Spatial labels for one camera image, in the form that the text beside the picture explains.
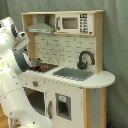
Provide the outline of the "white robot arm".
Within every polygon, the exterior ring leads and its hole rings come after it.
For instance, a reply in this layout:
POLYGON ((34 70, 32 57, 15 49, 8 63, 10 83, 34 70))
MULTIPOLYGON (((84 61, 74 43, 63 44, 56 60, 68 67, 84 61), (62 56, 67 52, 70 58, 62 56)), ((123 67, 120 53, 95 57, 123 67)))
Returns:
POLYGON ((54 128, 48 117, 31 106, 19 79, 31 65, 22 51, 28 43, 27 34, 19 32, 10 17, 0 20, 0 105, 9 128, 54 128))

